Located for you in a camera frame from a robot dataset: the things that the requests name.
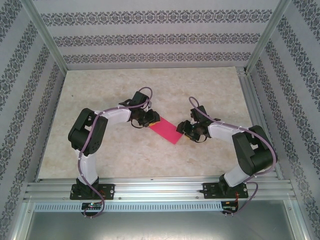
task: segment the beige floor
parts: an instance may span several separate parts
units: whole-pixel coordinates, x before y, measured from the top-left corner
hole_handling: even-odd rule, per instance
[[[152,108],[174,125],[190,120],[188,97],[194,96],[210,116],[251,126],[234,67],[68,71],[39,178],[76,178],[67,137],[80,111],[115,107],[143,86],[153,89]],[[220,176],[235,163],[234,147],[221,140],[182,137],[173,145],[151,129],[120,123],[107,128],[96,168],[103,178]]]

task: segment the robotic arm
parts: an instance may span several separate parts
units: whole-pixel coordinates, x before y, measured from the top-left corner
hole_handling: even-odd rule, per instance
[[[93,125],[97,115],[100,114],[100,116],[95,123],[88,145],[81,155],[80,169],[82,174],[77,177],[76,185],[72,187],[75,196],[81,196],[81,199],[93,199],[96,197],[96,193],[87,183],[97,191],[99,190],[99,177],[96,171],[96,152],[101,146],[106,127],[126,122],[131,122],[133,125],[133,120],[136,120],[140,125],[139,128],[145,128],[160,121],[159,114],[150,109],[151,102],[148,102],[148,100],[148,96],[137,91],[132,99],[119,103],[117,109],[115,108],[103,113],[88,108],[81,111],[68,134],[68,140],[71,142],[71,147],[75,150],[77,157],[80,155],[80,151],[83,149],[89,136],[90,130],[88,128]]]
[[[197,108],[207,114],[204,106],[201,105]],[[203,191],[211,191],[211,196],[217,196],[217,198],[228,196],[232,198],[235,196],[234,192],[237,186],[243,185],[245,180],[273,165],[273,155],[267,145],[259,138],[240,130],[240,127],[236,129],[224,125],[220,119],[215,118],[215,122],[213,122],[199,113],[198,110],[191,109],[192,122],[188,120],[181,122],[176,131],[186,135],[196,143],[201,143],[199,142],[201,135],[205,136],[205,140],[207,138],[217,138],[230,144],[233,143],[238,164],[231,171],[220,176],[218,186],[210,190],[208,190],[208,187],[207,189],[204,187]],[[270,144],[262,127],[255,125],[247,129],[258,134]]]

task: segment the metal rail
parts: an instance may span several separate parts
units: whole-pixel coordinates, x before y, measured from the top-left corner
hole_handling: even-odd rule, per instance
[[[189,202],[189,201],[232,201],[228,199],[204,199],[199,191],[203,183],[217,183],[218,177],[159,177],[159,178],[101,178],[101,184],[115,184],[112,202]],[[275,172],[269,176],[257,177],[259,190],[253,200],[295,200],[290,180],[279,180]],[[24,202],[75,202],[70,200],[70,191],[74,179],[44,179],[30,182],[26,188]],[[248,184],[249,196],[255,185]]]

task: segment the pink rectangle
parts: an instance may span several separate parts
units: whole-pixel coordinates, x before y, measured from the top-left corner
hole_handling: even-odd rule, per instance
[[[160,122],[150,126],[150,128],[172,144],[176,144],[182,136],[181,133],[176,131],[177,127],[163,117],[160,117]]]

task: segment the black mounting bracket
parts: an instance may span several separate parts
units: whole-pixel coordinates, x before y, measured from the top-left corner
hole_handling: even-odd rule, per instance
[[[113,200],[115,195],[114,184],[101,184],[99,178],[92,186],[103,196],[104,200]],[[100,200],[100,197],[88,185],[83,184],[76,179],[76,184],[73,184],[70,192],[71,200]]]
[[[218,182],[205,182],[202,184],[203,190],[200,193],[203,194],[204,199],[235,199],[238,194],[239,199],[248,198],[247,185],[241,183],[235,187],[230,187],[224,194],[219,186]]]

